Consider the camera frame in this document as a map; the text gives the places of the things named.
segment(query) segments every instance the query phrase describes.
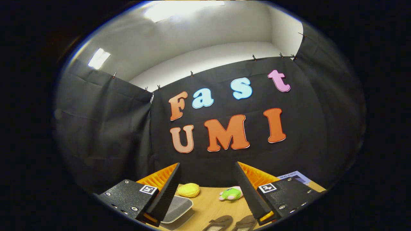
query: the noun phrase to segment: slipper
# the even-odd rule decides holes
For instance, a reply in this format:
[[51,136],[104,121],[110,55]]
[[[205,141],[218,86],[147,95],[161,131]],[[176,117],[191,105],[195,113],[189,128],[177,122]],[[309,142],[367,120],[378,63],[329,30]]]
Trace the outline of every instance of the slipper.
[[251,231],[256,226],[257,220],[253,215],[248,215],[236,223],[236,226],[232,231]]
[[216,220],[209,221],[210,224],[203,231],[223,231],[226,230],[233,222],[233,217],[230,215],[222,216]]

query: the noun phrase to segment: green plush toy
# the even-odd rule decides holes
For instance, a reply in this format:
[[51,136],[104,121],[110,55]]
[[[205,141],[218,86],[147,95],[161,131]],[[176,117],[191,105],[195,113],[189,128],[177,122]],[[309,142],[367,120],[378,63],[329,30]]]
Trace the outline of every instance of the green plush toy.
[[221,201],[223,200],[238,200],[240,197],[242,197],[242,191],[239,186],[234,186],[231,188],[228,188],[222,192],[220,192],[220,197],[219,199]]

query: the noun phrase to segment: pink letter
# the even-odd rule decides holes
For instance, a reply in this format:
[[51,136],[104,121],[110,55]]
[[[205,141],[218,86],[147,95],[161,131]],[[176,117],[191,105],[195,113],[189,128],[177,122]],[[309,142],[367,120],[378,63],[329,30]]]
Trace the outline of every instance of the pink letter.
[[274,81],[275,87],[281,92],[288,92],[291,87],[289,84],[284,85],[284,82],[281,78],[284,78],[284,74],[278,73],[277,70],[272,71],[268,74],[268,78]]

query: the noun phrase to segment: yellow sponge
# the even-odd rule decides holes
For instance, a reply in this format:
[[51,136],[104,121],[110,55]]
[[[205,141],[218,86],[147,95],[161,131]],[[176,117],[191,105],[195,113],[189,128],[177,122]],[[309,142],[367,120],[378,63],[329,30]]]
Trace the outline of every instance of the yellow sponge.
[[198,184],[188,183],[178,188],[177,192],[183,197],[195,197],[200,193],[200,186]]

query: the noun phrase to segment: black fabric backdrop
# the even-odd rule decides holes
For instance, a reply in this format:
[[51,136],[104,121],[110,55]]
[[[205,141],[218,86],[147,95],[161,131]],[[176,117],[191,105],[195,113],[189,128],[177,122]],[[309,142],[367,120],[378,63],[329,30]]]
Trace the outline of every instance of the black fabric backdrop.
[[[324,187],[331,186],[348,165],[353,163],[361,141],[365,111],[361,86],[332,44],[313,33],[307,25],[307,36],[295,61],[272,57],[242,61],[216,67],[193,77],[186,77],[154,91],[151,113],[152,150],[155,169],[181,163],[182,182],[205,187],[229,187],[236,184],[235,161],[244,162],[275,176],[300,171]],[[267,75],[283,73],[289,92],[280,92]],[[230,88],[232,80],[246,77],[253,93],[236,100]],[[214,99],[210,107],[194,109],[193,93],[209,88]],[[186,91],[188,98],[183,116],[170,121],[169,99]],[[282,109],[281,122],[286,139],[269,143],[265,110]],[[231,116],[243,114],[245,134],[250,147],[233,150],[221,148],[208,152],[208,130],[204,122],[217,119],[226,129]],[[170,129],[194,125],[194,149],[177,152]],[[180,132],[181,144],[187,144]]]
[[77,184],[100,193],[151,173],[152,94],[79,61],[66,70],[58,83],[54,136]]
[[[297,59],[271,57],[231,63],[171,83],[152,94],[74,61],[61,77],[55,103],[55,138],[76,182],[88,192],[103,192],[118,181],[138,180],[181,163],[180,183],[205,187],[236,185],[240,161],[274,176],[300,171],[330,187],[353,164],[365,131],[361,84],[335,45],[303,24],[305,37]],[[268,74],[283,73],[289,92],[279,91]],[[233,97],[230,83],[248,78],[253,93]],[[213,105],[194,109],[193,94],[211,90]],[[170,121],[169,99],[186,91],[183,116]],[[286,139],[267,141],[264,111],[280,108]],[[246,149],[208,152],[204,122],[217,119],[226,129],[234,115],[246,116]],[[180,153],[170,129],[194,125],[194,149]],[[180,132],[182,145],[187,144]]]

